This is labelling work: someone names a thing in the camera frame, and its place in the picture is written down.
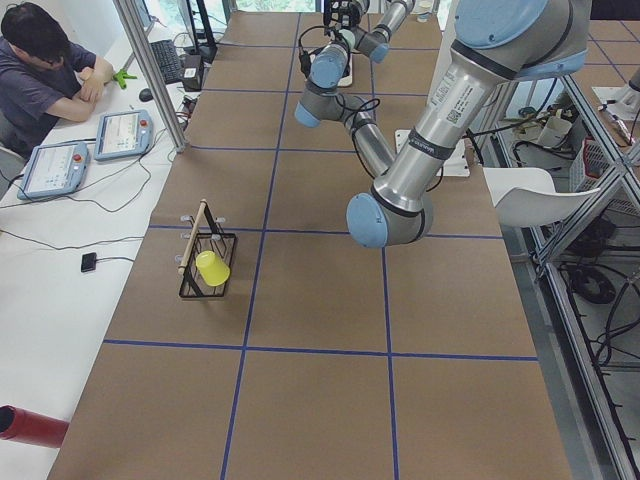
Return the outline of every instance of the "computer mouse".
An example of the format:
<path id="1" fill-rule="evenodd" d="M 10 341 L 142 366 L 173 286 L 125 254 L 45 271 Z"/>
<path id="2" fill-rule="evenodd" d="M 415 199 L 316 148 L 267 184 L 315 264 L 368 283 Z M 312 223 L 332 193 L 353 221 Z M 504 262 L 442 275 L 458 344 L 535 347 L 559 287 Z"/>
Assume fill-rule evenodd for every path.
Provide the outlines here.
<path id="1" fill-rule="evenodd" d="M 153 100 L 153 93 L 151 93 L 151 89 L 143 88 L 142 90 L 140 90 L 140 95 L 138 95 L 138 98 L 141 102 L 148 102 L 149 100 Z"/>

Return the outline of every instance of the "brown table surface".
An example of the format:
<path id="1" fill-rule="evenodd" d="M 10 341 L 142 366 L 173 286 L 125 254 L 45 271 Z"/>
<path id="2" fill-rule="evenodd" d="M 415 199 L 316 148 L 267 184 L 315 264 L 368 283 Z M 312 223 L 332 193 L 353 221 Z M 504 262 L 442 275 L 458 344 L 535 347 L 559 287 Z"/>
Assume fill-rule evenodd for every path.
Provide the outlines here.
<path id="1" fill-rule="evenodd" d="M 293 118 L 319 22 L 233 15 L 51 480 L 571 478 L 481 169 L 433 192 L 419 242 L 348 235 L 371 180 L 341 125 Z M 440 38 L 411 17 L 382 65 L 355 57 L 390 142 Z M 239 237 L 218 301 L 178 297 L 201 198 Z"/>

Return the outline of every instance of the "gray shirt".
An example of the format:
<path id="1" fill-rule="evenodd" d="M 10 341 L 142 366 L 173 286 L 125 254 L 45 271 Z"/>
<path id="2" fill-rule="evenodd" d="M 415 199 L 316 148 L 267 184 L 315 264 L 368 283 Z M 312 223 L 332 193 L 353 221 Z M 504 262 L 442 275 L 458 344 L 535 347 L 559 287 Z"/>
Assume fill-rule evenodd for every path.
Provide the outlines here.
<path id="1" fill-rule="evenodd" d="M 39 71 L 21 61 L 0 37 L 0 109 L 14 127 L 7 147 L 28 156 L 42 143 L 58 121 L 47 109 L 62 97 L 73 97 L 80 90 L 75 72 L 95 62 L 95 54 L 71 43 L 62 68 Z"/>

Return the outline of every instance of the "white cup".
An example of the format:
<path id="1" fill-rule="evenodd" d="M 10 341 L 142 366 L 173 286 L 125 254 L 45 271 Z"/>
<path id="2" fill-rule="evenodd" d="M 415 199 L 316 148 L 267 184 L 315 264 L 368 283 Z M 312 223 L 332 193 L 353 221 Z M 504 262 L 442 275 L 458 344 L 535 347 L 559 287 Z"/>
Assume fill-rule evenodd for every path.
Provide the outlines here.
<path id="1" fill-rule="evenodd" d="M 433 0 L 420 0 L 415 3 L 413 7 L 413 11 L 416 15 L 422 15 L 424 13 L 428 13 L 433 8 Z"/>
<path id="2" fill-rule="evenodd" d="M 536 143 L 543 147 L 557 147 L 563 142 L 572 125 L 573 123 L 563 118 L 549 117 Z"/>

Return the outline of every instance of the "blue joint cap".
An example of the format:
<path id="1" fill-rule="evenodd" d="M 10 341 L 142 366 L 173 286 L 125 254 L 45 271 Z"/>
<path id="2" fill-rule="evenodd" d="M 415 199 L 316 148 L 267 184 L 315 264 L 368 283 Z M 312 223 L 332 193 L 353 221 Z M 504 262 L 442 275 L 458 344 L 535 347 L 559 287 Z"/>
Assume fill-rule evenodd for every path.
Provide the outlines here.
<path id="1" fill-rule="evenodd" d="M 458 40 L 469 48 L 496 48 L 518 38 L 535 23 L 549 0 L 460 0 Z"/>
<path id="2" fill-rule="evenodd" d="M 369 55 L 369 58 L 371 59 L 372 62 L 382 63 L 382 61 L 387 56 L 387 53 L 389 53 L 389 44 L 382 43 L 373 49 L 373 52 L 371 52 L 371 55 Z"/>
<path id="3" fill-rule="evenodd" d="M 347 206 L 347 225 L 353 239 L 363 247 L 382 248 L 389 238 L 382 208 L 368 193 L 359 193 Z"/>
<path id="4" fill-rule="evenodd" d="M 324 50 L 311 64 L 309 77 L 320 88 L 333 88 L 342 78 L 347 61 L 336 51 Z"/>
<path id="5" fill-rule="evenodd" d="M 304 108 L 300 102 L 296 105 L 296 120 L 305 127 L 315 128 L 320 125 L 320 120 L 314 117 L 309 110 Z"/>
<path id="6" fill-rule="evenodd" d="M 540 80 L 541 78 L 561 77 L 577 72 L 582 68 L 587 59 L 587 51 L 576 53 L 569 57 L 553 62 L 535 65 L 533 67 L 520 70 L 516 75 L 516 80 Z"/>

